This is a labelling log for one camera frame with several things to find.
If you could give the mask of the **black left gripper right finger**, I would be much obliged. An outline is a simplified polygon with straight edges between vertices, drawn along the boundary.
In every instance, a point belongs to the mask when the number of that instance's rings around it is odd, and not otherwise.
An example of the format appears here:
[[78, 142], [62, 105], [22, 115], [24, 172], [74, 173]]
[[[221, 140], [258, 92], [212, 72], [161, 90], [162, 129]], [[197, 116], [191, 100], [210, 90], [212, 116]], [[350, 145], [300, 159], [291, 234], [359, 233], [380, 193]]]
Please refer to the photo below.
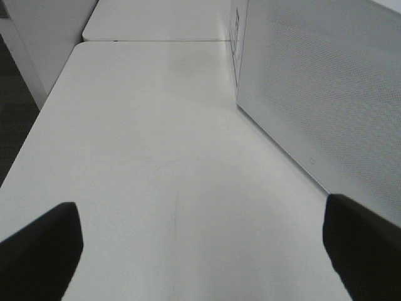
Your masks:
[[323, 245], [352, 300], [400, 300], [400, 228], [343, 194], [329, 194]]

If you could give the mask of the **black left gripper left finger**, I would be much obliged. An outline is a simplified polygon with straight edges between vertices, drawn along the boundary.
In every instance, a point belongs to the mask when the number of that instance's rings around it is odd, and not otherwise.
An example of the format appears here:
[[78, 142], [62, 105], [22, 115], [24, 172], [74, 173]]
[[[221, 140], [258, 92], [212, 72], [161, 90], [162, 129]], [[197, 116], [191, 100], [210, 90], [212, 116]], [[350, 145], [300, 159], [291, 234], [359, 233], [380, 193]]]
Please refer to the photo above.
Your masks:
[[83, 247], [74, 202], [45, 212], [1, 242], [1, 300], [61, 300]]

